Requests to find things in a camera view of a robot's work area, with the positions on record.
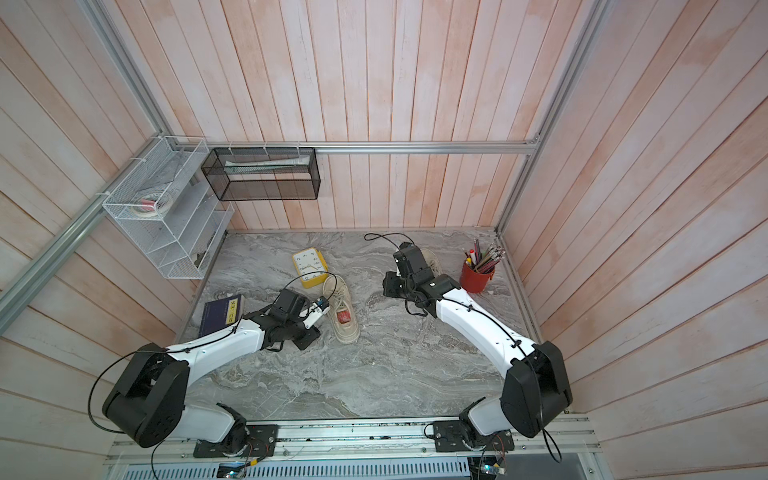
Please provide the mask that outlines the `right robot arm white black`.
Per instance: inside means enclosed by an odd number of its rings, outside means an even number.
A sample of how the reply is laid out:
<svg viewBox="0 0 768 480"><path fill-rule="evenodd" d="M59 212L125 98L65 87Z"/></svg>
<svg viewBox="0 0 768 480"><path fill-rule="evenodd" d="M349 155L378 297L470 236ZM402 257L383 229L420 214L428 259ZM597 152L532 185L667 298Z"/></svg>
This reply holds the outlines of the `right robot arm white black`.
<svg viewBox="0 0 768 480"><path fill-rule="evenodd" d="M503 379L499 394L475 402L460 415L470 436L513 429L533 438L571 405L570 383L557 346L518 334L474 302L452 277L436 276L415 244L401 243L393 258L397 270L385 275L383 294L453 327Z"/></svg>

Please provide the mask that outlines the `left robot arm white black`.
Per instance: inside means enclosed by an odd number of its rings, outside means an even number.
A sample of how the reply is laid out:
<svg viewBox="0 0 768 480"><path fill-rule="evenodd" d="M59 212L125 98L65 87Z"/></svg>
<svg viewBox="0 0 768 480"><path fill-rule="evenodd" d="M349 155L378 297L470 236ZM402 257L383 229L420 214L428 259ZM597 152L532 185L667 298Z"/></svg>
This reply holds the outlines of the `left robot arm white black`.
<svg viewBox="0 0 768 480"><path fill-rule="evenodd" d="M206 336L165 348L149 343L130 355L102 413L143 448L166 439L191 439L225 456L239 455L248 444L245 417L222 403L188 403L188 387L233 360L271 351L274 345L291 341L306 349L319 338L316 323L329 309L324 296L311 301L283 289L271 304Z"/></svg>

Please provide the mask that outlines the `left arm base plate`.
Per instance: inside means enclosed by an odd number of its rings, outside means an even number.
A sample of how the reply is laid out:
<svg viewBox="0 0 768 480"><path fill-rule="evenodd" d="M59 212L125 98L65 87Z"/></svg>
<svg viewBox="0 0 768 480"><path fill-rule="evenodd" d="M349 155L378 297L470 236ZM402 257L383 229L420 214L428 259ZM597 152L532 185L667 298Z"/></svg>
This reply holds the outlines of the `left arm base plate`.
<svg viewBox="0 0 768 480"><path fill-rule="evenodd" d="M236 426L219 443L198 440L193 457L248 457L262 460L274 454L278 431L277 424Z"/></svg>

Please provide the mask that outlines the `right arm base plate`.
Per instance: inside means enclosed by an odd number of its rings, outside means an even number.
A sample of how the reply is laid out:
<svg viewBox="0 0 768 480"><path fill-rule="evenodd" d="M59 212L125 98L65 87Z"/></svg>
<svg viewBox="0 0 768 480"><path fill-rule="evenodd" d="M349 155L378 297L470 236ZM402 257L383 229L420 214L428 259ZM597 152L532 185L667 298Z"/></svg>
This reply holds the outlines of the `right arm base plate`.
<svg viewBox="0 0 768 480"><path fill-rule="evenodd" d="M466 421L442 420L429 424L431 433L424 430L425 435L434 441L437 452L496 452L506 454L515 449L512 435L509 431L501 431L491 435L481 435Z"/></svg>

